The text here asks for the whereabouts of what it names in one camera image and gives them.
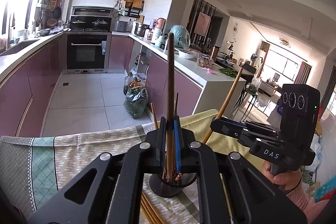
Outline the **pink sleeve forearm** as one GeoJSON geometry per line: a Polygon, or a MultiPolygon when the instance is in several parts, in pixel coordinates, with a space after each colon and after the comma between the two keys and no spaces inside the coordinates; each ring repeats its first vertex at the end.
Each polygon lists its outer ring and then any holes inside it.
{"type": "Polygon", "coordinates": [[[288,189],[286,196],[305,214],[307,223],[312,223],[323,211],[330,200],[315,202],[314,198],[305,193],[301,178],[288,189]]]}

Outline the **person's right hand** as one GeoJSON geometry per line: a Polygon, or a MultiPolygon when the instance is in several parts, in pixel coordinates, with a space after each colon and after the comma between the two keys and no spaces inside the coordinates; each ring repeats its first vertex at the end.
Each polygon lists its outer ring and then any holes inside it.
{"type": "Polygon", "coordinates": [[[293,190],[296,186],[298,186],[301,181],[301,171],[288,171],[286,173],[280,173],[278,175],[273,175],[270,172],[271,163],[268,161],[264,161],[261,173],[272,183],[283,186],[284,190],[293,190]]]}

